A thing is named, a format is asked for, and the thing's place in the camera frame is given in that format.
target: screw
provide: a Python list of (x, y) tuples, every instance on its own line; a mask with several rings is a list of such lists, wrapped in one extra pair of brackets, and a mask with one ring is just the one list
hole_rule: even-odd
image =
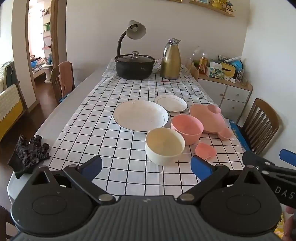
[(102, 194), (102, 195), (99, 196), (99, 200), (101, 202), (109, 202), (112, 199), (113, 199), (113, 196), (111, 194), (108, 194), (108, 193)]
[(190, 194), (190, 193), (183, 193), (181, 196), (180, 196), (180, 199), (182, 200), (182, 201), (192, 201), (192, 200), (194, 200), (194, 196), (192, 195), (192, 194)]

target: white cabinet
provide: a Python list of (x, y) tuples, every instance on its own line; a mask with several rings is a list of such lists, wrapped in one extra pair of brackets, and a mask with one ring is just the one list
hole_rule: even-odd
[(220, 106), (227, 85), (203, 79), (198, 79), (198, 82), (213, 102)]
[(224, 99), (236, 100), (239, 102), (246, 102), (250, 91), (243, 90), (237, 87), (228, 86)]
[(245, 103), (243, 102), (224, 99), (220, 106), (221, 113), (225, 118), (236, 122), (244, 109), (244, 105)]
[(226, 80), (210, 78), (200, 74), (199, 84), (217, 104), (225, 118), (238, 122), (253, 91), (253, 86), (248, 83), (242, 86), (239, 83), (232, 83)]

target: lamp shade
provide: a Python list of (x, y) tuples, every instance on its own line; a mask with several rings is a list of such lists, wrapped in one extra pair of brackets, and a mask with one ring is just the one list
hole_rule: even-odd
[(146, 34), (146, 28), (143, 24), (136, 22), (134, 20), (130, 20), (128, 24), (128, 28), (126, 30), (126, 35), (130, 39), (141, 39)]

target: doorway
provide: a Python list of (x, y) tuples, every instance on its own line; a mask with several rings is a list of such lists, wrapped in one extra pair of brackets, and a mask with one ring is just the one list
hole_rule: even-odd
[(58, 105), (51, 84), (51, 71), (60, 62), (67, 61), (67, 1), (28, 1), (28, 47), (32, 82), (35, 84), (35, 95), (40, 101), (41, 109), (48, 116)]

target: white plate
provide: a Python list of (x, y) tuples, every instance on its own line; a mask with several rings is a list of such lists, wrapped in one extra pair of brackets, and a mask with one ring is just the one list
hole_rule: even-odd
[(151, 101), (130, 100), (115, 108), (114, 120), (121, 127), (140, 133), (163, 127), (168, 122), (167, 111)]
[(154, 100), (156, 104), (161, 105), (167, 111), (180, 112), (187, 108), (185, 100), (174, 95), (160, 95)]

